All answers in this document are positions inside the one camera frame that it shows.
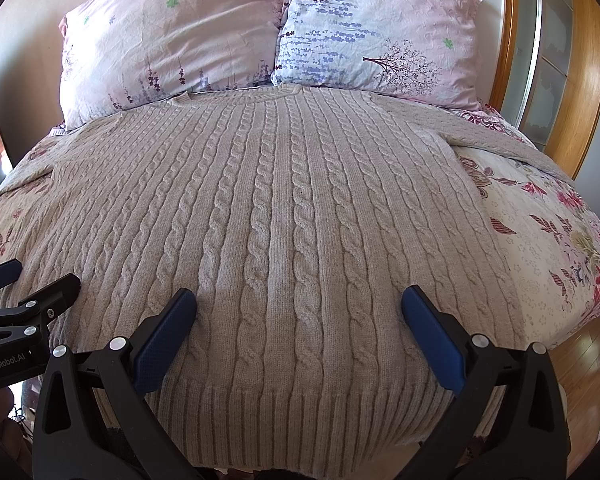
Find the beige cable-knit sweater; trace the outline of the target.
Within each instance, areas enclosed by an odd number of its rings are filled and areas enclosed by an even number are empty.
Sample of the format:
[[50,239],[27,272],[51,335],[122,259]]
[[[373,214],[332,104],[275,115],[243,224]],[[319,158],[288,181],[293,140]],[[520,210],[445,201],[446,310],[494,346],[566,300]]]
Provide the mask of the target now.
[[76,274],[50,339],[82,351],[186,287],[197,319],[149,403],[188,460],[347,477],[426,438],[452,398],[403,321],[408,286],[528,344],[458,146],[560,175],[527,144],[361,91],[211,92],[96,119],[0,187],[0,262],[23,266],[0,304]]

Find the floral bed sheet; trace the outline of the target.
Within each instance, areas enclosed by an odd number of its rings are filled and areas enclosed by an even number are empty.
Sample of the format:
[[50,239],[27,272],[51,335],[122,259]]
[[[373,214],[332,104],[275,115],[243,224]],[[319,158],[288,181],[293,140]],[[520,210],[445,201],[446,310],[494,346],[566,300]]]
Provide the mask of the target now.
[[97,235],[149,226],[164,207],[196,240],[237,209],[255,266],[276,214],[304,240],[334,216],[337,233],[375,229],[397,276],[415,270],[408,246],[468,260],[483,237],[531,339],[554,346],[600,315],[600,219],[505,120],[369,94],[308,99],[201,96],[46,136],[0,186],[0,261],[22,253],[36,214],[85,260]]

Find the pink floral pillow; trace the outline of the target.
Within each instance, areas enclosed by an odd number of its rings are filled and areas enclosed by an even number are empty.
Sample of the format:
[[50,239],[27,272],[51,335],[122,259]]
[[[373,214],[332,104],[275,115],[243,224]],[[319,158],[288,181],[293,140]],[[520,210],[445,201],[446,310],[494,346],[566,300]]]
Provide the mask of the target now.
[[184,91],[268,84],[288,0],[87,0],[69,11],[59,103],[68,129]]

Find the wooden headboard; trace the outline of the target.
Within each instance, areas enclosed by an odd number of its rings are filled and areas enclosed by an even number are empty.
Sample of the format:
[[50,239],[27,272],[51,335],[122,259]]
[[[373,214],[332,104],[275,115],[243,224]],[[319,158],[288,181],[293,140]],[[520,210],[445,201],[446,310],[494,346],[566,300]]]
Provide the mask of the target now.
[[478,98],[577,177],[600,119],[597,0],[484,0]]

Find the blue lavender print pillow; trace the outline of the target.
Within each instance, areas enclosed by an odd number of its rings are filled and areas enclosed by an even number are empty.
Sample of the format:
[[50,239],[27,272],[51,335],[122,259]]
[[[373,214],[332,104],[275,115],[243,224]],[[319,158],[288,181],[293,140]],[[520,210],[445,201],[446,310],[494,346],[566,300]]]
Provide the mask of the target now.
[[476,110],[483,0],[289,0],[273,84]]

